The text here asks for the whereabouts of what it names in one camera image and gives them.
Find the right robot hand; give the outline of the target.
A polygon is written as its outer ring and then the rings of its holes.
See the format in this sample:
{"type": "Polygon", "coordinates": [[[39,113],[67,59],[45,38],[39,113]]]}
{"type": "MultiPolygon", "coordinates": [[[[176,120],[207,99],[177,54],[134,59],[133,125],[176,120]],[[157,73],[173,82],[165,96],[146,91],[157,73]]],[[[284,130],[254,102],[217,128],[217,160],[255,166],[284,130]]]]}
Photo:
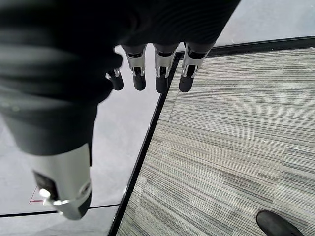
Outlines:
{"type": "Polygon", "coordinates": [[[185,43],[179,88],[190,90],[237,0],[3,0],[0,3],[0,113],[31,155],[40,195],[79,220],[92,199],[92,138],[99,103],[123,88],[122,46],[134,87],[143,90],[145,49],[155,49],[164,93],[185,43]]]}

